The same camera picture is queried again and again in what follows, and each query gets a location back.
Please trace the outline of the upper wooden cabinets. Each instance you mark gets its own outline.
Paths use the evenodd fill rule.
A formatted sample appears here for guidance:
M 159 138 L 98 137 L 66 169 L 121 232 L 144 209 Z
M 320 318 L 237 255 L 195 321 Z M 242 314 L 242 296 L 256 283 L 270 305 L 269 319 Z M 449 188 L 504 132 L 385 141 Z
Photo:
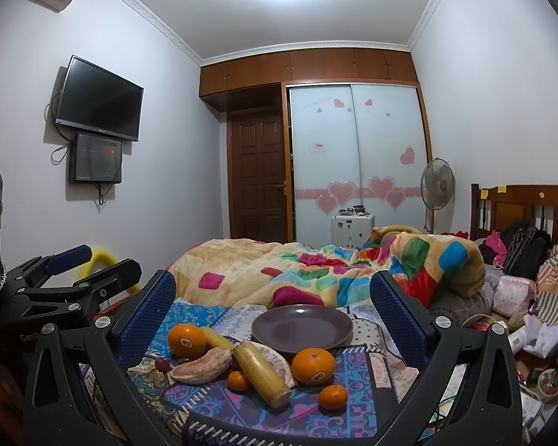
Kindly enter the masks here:
M 271 52 L 206 65 L 199 96 L 220 112 L 277 105 L 283 83 L 394 81 L 417 83 L 411 54 L 361 47 Z

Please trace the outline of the pink quilted pouch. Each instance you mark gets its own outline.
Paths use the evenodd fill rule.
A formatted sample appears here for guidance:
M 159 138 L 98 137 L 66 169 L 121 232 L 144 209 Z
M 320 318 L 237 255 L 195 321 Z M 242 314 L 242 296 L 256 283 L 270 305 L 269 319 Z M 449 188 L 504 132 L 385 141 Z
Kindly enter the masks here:
M 535 293 L 536 286 L 532 280 L 503 275 L 496 287 L 492 310 L 505 317 L 525 313 Z

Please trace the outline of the white box appliance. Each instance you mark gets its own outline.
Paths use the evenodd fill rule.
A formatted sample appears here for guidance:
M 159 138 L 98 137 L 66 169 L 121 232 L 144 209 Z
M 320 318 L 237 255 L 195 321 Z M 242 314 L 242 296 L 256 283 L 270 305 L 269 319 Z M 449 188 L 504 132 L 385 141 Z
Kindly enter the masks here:
M 360 248 L 374 227 L 372 213 L 336 214 L 331 218 L 331 243 L 342 248 Z

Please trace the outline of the pomelo segment with rind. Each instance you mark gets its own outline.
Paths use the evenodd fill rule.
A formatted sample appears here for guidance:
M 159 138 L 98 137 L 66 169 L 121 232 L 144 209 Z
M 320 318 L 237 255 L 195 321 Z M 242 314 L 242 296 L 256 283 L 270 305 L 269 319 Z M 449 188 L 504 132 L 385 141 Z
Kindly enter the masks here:
M 284 358 L 278 351 L 269 346 L 252 342 L 252 345 L 259 352 L 258 375 L 261 378 L 266 378 L 269 375 L 269 369 L 272 369 L 276 375 L 285 382 L 289 389 L 294 389 L 296 381 L 292 374 L 291 367 L 286 358 Z

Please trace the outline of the black striped bag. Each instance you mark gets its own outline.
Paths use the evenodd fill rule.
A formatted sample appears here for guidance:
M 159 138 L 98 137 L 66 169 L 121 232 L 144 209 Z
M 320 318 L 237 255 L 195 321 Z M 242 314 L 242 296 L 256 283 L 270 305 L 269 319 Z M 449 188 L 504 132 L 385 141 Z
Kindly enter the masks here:
M 525 223 L 511 223 L 501 233 L 506 247 L 503 271 L 508 276 L 536 281 L 540 266 L 551 250 L 551 235 Z

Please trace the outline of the standing electric fan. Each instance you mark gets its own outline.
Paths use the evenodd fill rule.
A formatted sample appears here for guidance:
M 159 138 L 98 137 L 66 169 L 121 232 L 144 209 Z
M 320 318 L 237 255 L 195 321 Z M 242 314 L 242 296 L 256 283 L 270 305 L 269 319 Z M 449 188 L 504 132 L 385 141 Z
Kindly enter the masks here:
M 445 159 L 436 157 L 428 162 L 420 179 L 420 195 L 426 207 L 425 228 L 432 234 L 435 213 L 450 202 L 456 191 L 456 177 Z

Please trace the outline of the wooden headboard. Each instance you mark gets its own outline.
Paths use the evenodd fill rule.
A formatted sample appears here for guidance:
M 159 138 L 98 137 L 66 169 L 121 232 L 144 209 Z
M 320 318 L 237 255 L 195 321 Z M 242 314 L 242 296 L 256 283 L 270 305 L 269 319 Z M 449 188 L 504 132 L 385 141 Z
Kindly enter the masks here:
M 501 232 L 512 223 L 539 227 L 558 245 L 558 184 L 471 185 L 471 240 Z

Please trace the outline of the dark purple plate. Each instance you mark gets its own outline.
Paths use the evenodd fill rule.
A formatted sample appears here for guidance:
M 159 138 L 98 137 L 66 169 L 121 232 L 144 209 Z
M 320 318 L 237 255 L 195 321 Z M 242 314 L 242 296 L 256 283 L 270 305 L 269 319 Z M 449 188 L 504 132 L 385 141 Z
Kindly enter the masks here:
M 259 343 L 288 355 L 306 348 L 333 349 L 348 342 L 353 321 L 340 310 L 319 305 L 288 305 L 262 313 L 252 323 Z

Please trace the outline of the wall mounted television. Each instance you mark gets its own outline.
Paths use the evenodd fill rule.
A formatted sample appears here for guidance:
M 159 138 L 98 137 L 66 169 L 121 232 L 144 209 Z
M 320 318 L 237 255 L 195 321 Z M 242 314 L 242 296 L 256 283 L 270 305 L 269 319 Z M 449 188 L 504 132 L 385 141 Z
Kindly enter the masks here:
M 125 141 L 139 140 L 144 89 L 72 55 L 59 94 L 55 123 Z

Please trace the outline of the brown wooden door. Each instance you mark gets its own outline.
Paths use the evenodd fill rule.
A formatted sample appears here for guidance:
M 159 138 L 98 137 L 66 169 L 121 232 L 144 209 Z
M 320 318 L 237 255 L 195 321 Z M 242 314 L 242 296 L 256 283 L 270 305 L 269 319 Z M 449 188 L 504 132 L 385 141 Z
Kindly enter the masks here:
M 228 117 L 228 211 L 231 237 L 288 239 L 284 129 L 274 109 Z

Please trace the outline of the yellow chair frame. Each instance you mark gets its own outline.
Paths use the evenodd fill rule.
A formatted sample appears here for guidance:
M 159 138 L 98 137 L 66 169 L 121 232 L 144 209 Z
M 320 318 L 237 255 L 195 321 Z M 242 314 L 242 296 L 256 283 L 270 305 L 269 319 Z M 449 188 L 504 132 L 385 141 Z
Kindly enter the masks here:
M 92 249 L 92 257 L 80 266 L 78 280 L 83 280 L 94 272 L 112 267 L 119 260 L 106 249 Z

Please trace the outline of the sliding wardrobe with hearts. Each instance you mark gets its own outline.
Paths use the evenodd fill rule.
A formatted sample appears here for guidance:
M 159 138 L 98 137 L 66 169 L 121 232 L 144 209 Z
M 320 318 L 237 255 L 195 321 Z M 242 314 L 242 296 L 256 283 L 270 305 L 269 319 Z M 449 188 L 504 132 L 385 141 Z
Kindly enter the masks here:
M 295 239 L 331 243 L 336 214 L 422 230 L 427 144 L 411 85 L 300 85 L 288 91 Z

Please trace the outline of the peeled pomelo segment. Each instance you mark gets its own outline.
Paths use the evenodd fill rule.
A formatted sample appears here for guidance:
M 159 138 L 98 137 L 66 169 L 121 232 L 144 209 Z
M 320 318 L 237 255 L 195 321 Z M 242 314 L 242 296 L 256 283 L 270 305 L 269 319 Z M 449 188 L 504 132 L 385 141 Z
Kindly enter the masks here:
M 211 348 L 201 358 L 177 365 L 170 372 L 171 378 L 185 385 L 203 385 L 222 375 L 232 362 L 232 351 Z

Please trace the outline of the large orange with sticker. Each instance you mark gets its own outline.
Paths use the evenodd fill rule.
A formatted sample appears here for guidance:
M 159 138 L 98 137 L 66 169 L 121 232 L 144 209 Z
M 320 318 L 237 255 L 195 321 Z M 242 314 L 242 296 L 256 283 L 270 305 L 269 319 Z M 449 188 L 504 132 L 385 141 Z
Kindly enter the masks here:
M 176 358 L 200 358 L 207 350 L 204 332 L 195 325 L 180 323 L 173 326 L 167 335 L 169 348 Z

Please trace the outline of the small mandarin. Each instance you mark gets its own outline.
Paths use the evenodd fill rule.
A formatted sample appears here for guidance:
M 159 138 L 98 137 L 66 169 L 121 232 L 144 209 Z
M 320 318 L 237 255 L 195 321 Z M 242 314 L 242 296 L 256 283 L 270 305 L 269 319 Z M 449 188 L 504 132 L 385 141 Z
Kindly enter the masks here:
M 248 392 L 251 383 L 242 371 L 232 371 L 228 374 L 227 385 L 233 392 Z
M 318 406 L 326 411 L 337 411 L 347 405 L 349 393 L 342 385 L 328 385 L 318 394 Z

